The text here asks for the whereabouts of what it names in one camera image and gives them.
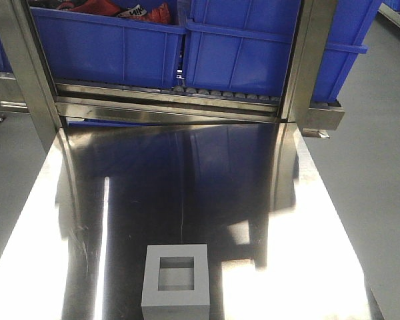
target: gray block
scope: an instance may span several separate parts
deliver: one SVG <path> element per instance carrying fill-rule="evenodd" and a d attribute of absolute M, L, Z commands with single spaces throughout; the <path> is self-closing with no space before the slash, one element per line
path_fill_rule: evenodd
<path fill-rule="evenodd" d="M 208 320 L 206 245 L 149 245 L 142 290 L 144 320 Z"/>

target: metal bar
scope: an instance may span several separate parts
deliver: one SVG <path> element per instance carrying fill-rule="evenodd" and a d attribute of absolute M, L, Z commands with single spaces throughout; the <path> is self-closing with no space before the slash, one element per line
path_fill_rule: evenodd
<path fill-rule="evenodd" d="M 223 120 L 222 118 L 179 115 L 160 112 L 114 109 L 92 105 L 57 104 L 58 112 L 65 117 L 88 118 L 98 120 L 128 121 L 133 123 L 173 124 L 213 124 L 240 123 L 241 121 Z"/>
<path fill-rule="evenodd" d="M 303 126 L 338 0 L 303 0 L 278 116 Z"/>
<path fill-rule="evenodd" d="M 122 85 L 106 85 L 98 83 L 61 83 L 57 81 L 57 89 L 61 96 L 72 97 L 88 97 L 90 99 L 106 100 L 110 98 L 124 99 L 125 102 L 143 100 L 143 103 L 148 104 L 148 101 L 165 101 L 166 103 L 182 103 L 192 105 L 208 105 L 214 107 L 227 107 L 232 109 L 245 109 L 253 111 L 266 111 L 275 113 L 278 104 L 275 101 L 243 101 L 242 99 L 226 99 L 224 97 L 215 97 L 200 95 L 196 93 L 179 93 L 170 90 L 134 88 Z"/>
<path fill-rule="evenodd" d="M 172 105 L 144 105 L 136 103 L 122 103 L 116 101 L 99 101 L 92 99 L 80 99 L 80 98 L 69 98 L 69 97 L 58 97 L 57 108 L 61 116 L 66 117 L 83 117 L 83 118 L 96 118 L 106 116 L 108 119 L 125 118 L 125 115 L 131 117 L 130 111 L 146 112 L 145 116 L 141 117 L 140 120 L 147 122 L 151 119 L 151 113 L 154 113 L 154 120 L 162 123 L 159 116 L 169 117 L 171 115 L 184 119 L 188 123 L 197 121 L 195 119 L 189 119 L 189 117 L 199 117 L 202 121 L 206 121 L 208 117 L 216 118 L 220 120 L 234 120 L 234 121 L 250 121 L 250 122 L 277 122 L 278 119 L 270 117 L 267 113 L 259 113 L 258 111 L 244 111 L 236 109 L 223 109 L 219 107 L 205 107 L 205 106 L 190 106 L 190 108 L 184 108 L 180 106 Z"/>
<path fill-rule="evenodd" d="M 0 0 L 0 38 L 43 148 L 48 150 L 61 122 L 56 88 L 26 0 Z"/>
<path fill-rule="evenodd" d="M 384 3 L 379 7 L 379 13 L 400 28 L 400 13 L 392 10 L 392 8 Z"/>
<path fill-rule="evenodd" d="M 29 113 L 26 104 L 0 101 L 0 112 Z"/>
<path fill-rule="evenodd" d="M 0 100 L 24 102 L 21 89 L 12 73 L 0 72 Z"/>

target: gray floor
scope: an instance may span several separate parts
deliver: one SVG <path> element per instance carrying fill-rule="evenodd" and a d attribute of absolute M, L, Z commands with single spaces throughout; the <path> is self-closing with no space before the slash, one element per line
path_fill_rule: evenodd
<path fill-rule="evenodd" d="M 0 124 L 0 255 L 44 158 L 29 115 L 8 114 Z"/>
<path fill-rule="evenodd" d="M 365 44 L 339 94 L 340 127 L 307 146 L 384 317 L 400 320 L 400 30 L 379 15 Z"/>
<path fill-rule="evenodd" d="M 400 283 L 394 248 L 400 238 L 400 31 L 378 17 L 339 96 L 347 115 L 330 140 L 307 139 L 341 220 L 370 277 L 387 320 L 400 319 L 400 301 L 389 294 Z M 0 124 L 0 254 L 44 160 L 26 115 Z M 368 255 L 370 245 L 381 257 Z M 392 265 L 392 274 L 380 264 Z"/>

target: metal post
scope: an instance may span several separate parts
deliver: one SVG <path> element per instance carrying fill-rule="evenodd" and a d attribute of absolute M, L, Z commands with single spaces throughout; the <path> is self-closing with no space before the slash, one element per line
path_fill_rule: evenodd
<path fill-rule="evenodd" d="M 310 106 L 338 0 L 302 0 L 279 116 L 300 128 Z"/>
<path fill-rule="evenodd" d="M 0 38 L 43 148 L 62 127 L 56 88 L 26 0 L 0 0 Z"/>

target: metal rail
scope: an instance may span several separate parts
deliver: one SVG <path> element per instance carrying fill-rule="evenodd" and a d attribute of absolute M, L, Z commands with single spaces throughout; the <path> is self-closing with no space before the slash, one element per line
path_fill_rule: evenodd
<path fill-rule="evenodd" d="M 25 103 L 0 101 L 0 112 L 29 113 Z"/>
<path fill-rule="evenodd" d="M 392 10 L 392 8 L 384 3 L 379 7 L 379 13 L 400 28 L 400 13 Z"/>

